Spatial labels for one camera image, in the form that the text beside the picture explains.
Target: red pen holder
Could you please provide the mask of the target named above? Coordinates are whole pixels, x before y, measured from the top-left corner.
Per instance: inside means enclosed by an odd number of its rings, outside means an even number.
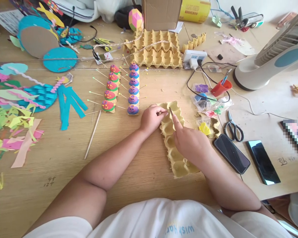
[[[211,93],[213,94],[213,96],[217,97],[223,93],[225,93],[227,90],[231,89],[232,83],[228,80],[225,81],[224,85],[222,85],[223,80],[221,80],[212,90]]]

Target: power strip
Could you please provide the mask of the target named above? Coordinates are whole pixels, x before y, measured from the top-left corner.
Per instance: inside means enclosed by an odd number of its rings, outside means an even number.
[[[205,51],[195,51],[195,50],[185,50],[184,56],[183,56],[183,62],[187,63],[190,59],[201,59],[202,63],[205,60],[205,58],[208,56],[208,54]]]

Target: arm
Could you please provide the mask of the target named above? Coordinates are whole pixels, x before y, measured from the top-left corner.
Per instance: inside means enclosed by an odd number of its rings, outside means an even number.
[[[158,128],[167,110],[151,105],[142,115],[140,128],[87,164],[57,195],[27,233],[51,220],[76,216],[97,226],[107,191],[122,176],[143,142]]]
[[[223,162],[202,132],[182,127],[174,115],[174,141],[178,151],[204,174],[212,195],[231,217],[239,211],[255,211],[275,217],[265,208],[254,192]]]

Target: handwriting on desk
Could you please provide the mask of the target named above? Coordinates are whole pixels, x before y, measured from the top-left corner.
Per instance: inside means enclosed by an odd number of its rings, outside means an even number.
[[[56,179],[56,177],[49,177],[48,178],[48,182],[44,184],[43,187],[48,187],[48,186],[52,186],[54,184],[54,180]]]
[[[295,157],[287,157],[287,158],[284,158],[284,157],[280,157],[279,159],[277,159],[278,162],[281,164],[280,166],[283,166],[283,165],[286,165],[288,164],[288,162],[292,162],[292,161],[295,161]]]

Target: colorful paper ball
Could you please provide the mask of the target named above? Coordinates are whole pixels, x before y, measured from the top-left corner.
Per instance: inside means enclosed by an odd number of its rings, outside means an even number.
[[[142,14],[138,9],[132,9],[129,12],[129,26],[133,31],[143,27]]]

